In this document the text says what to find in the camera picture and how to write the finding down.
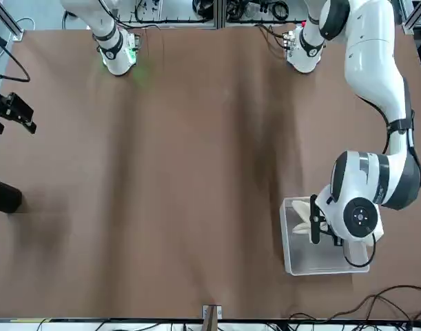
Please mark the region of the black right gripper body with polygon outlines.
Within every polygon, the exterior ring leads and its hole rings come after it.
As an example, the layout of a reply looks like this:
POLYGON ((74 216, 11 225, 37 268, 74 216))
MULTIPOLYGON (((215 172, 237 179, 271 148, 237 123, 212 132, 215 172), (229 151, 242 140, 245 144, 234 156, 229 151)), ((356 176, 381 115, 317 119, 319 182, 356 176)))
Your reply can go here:
POLYGON ((0 117, 4 119, 14 119, 13 113, 10 109, 11 96, 3 96, 0 94, 0 117))

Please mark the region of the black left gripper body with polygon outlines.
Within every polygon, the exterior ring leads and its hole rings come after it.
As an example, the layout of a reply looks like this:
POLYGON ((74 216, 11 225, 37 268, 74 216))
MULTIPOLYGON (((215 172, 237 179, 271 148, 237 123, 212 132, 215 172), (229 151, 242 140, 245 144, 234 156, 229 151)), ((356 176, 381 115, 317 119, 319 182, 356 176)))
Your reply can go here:
POLYGON ((320 243, 320 233, 322 224, 325 223, 325 216, 321 209, 316 205, 316 198, 315 194, 310 196, 309 200, 309 207, 310 207, 310 225, 311 225, 311 242, 312 243, 320 243))

